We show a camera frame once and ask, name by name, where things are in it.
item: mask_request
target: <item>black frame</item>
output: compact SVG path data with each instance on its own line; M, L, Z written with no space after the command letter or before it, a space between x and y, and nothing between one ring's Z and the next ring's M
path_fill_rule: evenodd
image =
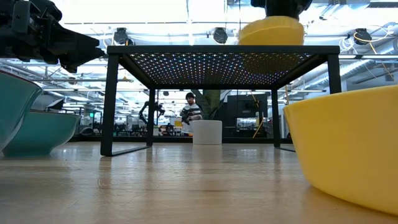
M184 84L184 85L156 85L135 63L130 56L136 53L307 53L313 54L306 59L299 66L295 67L286 76L277 81L271 87L257 86L257 85L202 85L202 84ZM250 90L271 90L272 98L272 119L274 138L273 143L276 149L291 151L280 146L280 126L279 126L279 106L277 91L283 86L289 84L291 81L301 77L317 66L328 62L329 86L330 93L341 92L341 78L340 65L338 55L340 48L338 46L242 46L242 45L165 45L165 46L109 46L108 47L108 72L106 76L105 101L104 101L104 115L103 115L103 130L101 138L101 155L102 156L117 156L129 152L134 152L142 149L152 147L154 142L153 127L154 127L154 103L155 93L159 89L250 89ZM128 72L134 75L144 86L149 89L149 113L147 125L146 146L135 147L133 149L126 149L123 151L113 152L113 122L116 104L116 88L118 84L118 67L122 65ZM170 138L170 142L181 142L180 138Z

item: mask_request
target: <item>striped shirt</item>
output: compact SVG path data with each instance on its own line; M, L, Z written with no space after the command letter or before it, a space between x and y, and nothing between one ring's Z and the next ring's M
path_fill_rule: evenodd
M192 115L190 116L199 115L200 119L203 119L203 113L196 103L192 105L185 105L184 109L187 110L189 113L192 113ZM182 133L192 134L192 122L190 122L189 125L187 123L182 124Z

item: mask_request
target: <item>black cap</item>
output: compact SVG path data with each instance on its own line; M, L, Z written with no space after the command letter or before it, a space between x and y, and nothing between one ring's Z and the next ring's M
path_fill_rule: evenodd
M185 95L185 99L187 100L188 98L194 98L195 99L195 95L193 93L187 93Z

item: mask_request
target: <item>perforated metal tabletop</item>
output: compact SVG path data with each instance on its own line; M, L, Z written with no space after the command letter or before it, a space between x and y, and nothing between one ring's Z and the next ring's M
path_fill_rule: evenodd
M152 146L155 90L271 90L272 119L278 120L277 90L324 62L328 62L330 93L341 92L339 53L338 46L109 46L101 155L117 156ZM147 144L113 152L119 65L149 89ZM279 122L273 124L272 142L280 148Z
M282 87L339 54L337 46L112 46L148 88Z

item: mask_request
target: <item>ceiling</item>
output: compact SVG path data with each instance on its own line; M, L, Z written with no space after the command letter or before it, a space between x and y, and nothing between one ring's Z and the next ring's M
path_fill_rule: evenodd
M118 27L125 27L136 45L213 45L217 44L211 36L216 27L226 29L228 34L226 44L236 44L240 29L266 16L264 9L251 7L248 0L242 0L240 3L237 0L234 4L230 0L53 0L53 2L63 12L62 26L99 39L100 47L104 50L112 43L113 33ZM396 7L378 7L376 3L373 7L369 4L352 4L320 19L328 7L328 1L313 2L311 7L300 15L300 22L305 26L305 45L340 45L341 54L365 54L371 52L369 44L356 45L346 40L343 46L347 34L353 34L355 28L367 28L374 40L379 40L374 43L376 50L398 36ZM58 65L46 65L43 62L22 63L18 60L7 62L12 63L12 66L3 63L0 65L2 69L35 80L43 88L104 89L103 80L106 78L107 61L102 58L79 67L77 74L68 73ZM342 64L345 63L350 64L352 61L342 61ZM316 68L300 80L296 80L296 85L293 83L293 86L302 86L301 82L307 80L309 82L319 77L326 72L326 69L326 65ZM376 73L382 70L380 63L368 69ZM369 71L358 72L358 76L350 80L367 77L371 75ZM71 78L84 81L66 82ZM118 88L128 90L118 92L118 108L137 113L148 100L145 87L122 67L118 78ZM381 78L375 78L374 82L385 85ZM178 113L185 103L187 91L169 91L168 96L161 91L159 101L166 103L167 110ZM50 94L56 97L70 96L67 97L67 101L75 103L94 102L97 103L99 110L100 103L103 102L101 91L51 91Z

